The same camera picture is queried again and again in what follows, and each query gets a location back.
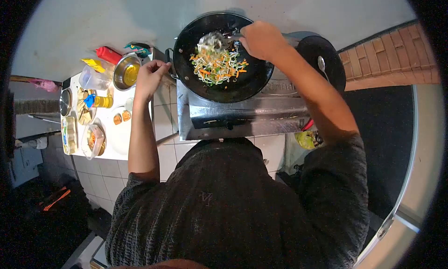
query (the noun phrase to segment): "dark shirt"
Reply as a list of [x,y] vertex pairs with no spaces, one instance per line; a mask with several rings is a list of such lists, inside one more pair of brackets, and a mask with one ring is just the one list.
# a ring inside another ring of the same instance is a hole
[[131,173],[118,196],[106,256],[112,266],[182,258],[210,268],[350,268],[368,230],[359,135],[316,149],[293,189],[261,151],[233,142],[194,147],[166,183]]

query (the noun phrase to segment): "bean sprouts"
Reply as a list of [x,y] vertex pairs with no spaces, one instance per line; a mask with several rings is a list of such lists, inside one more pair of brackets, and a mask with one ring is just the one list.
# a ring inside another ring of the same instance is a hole
[[231,51],[222,51],[201,46],[199,49],[196,48],[195,51],[196,55],[190,54],[191,63],[194,65],[194,74],[208,86],[230,82],[229,79],[233,76],[238,78],[241,72],[246,72],[244,67],[249,65],[246,59],[237,62],[237,57],[240,55],[238,47],[236,47],[236,50],[232,48]]

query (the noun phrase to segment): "gas stove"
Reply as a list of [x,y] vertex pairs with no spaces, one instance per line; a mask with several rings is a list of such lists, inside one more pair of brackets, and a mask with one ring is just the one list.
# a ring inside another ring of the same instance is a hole
[[[311,35],[317,34],[286,34],[297,42]],[[191,92],[180,80],[176,84],[180,140],[300,132],[310,119],[304,99],[277,68],[260,93],[238,103],[211,102]]]

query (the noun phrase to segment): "red ketchup bottle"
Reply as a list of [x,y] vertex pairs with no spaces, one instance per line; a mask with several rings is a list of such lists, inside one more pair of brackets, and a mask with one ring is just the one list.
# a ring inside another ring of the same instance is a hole
[[96,49],[96,56],[114,65],[117,65],[117,63],[120,61],[122,57],[122,55],[111,50],[108,47],[100,47]]

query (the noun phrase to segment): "black wok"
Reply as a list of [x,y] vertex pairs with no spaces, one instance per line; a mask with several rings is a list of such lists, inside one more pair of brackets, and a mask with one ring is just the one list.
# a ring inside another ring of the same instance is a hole
[[[246,59],[249,66],[245,68],[246,73],[240,73],[236,82],[235,77],[230,82],[225,81],[220,85],[207,86],[193,73],[194,66],[190,61],[190,54],[196,54],[199,39],[205,34],[214,31],[221,33],[239,32],[244,26],[253,21],[231,13],[207,14],[192,21],[177,37],[173,49],[173,67],[177,77],[193,93],[200,97],[218,103],[234,103],[243,101],[254,96],[266,85],[274,70],[274,65],[250,56],[241,45],[239,48],[239,62]],[[169,49],[165,51],[169,59]]]

